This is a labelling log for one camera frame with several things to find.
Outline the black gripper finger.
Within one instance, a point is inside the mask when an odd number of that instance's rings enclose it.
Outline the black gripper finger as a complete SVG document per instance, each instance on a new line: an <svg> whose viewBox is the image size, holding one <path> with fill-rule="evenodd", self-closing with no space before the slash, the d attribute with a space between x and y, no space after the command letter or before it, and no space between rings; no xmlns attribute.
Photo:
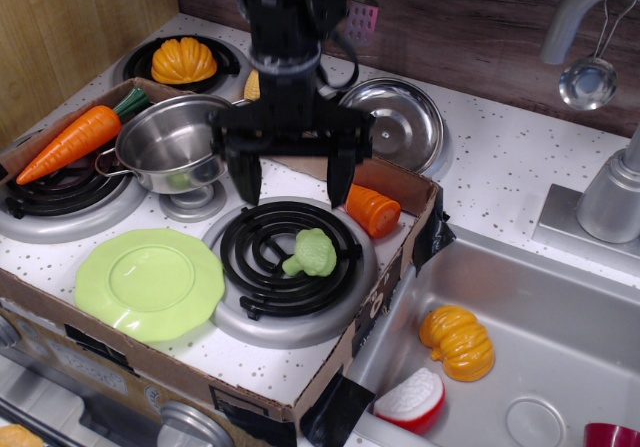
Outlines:
<svg viewBox="0 0 640 447"><path fill-rule="evenodd" d="M346 202L355 174L355 166L355 156L351 151L342 151L328 158L327 192L332 208L337 208Z"/></svg>
<svg viewBox="0 0 640 447"><path fill-rule="evenodd" d="M260 200L262 168L256 154L227 151L225 153L229 174L241 199L251 205Z"/></svg>

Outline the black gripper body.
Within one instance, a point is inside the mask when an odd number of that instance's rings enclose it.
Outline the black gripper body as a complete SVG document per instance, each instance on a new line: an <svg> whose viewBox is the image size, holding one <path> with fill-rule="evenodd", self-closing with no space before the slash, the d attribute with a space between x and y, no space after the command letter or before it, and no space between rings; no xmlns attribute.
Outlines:
<svg viewBox="0 0 640 447"><path fill-rule="evenodd" d="M214 150L240 156L372 156L372 115L324 98L316 75L257 75L259 97L209 115Z"/></svg>

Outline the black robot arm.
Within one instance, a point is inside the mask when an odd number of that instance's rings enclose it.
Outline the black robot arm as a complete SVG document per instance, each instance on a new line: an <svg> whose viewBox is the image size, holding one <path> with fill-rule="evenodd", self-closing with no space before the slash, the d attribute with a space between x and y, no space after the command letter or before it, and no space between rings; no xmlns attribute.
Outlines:
<svg viewBox="0 0 640 447"><path fill-rule="evenodd" d="M322 43L332 40L350 57L337 31L347 0L238 0L251 29L250 62L260 94L244 106L208 119L214 154L227 164L241 199L260 199L263 156L324 157L332 206L346 202L355 169L372 155L372 115L338 105L320 92Z"/></svg>

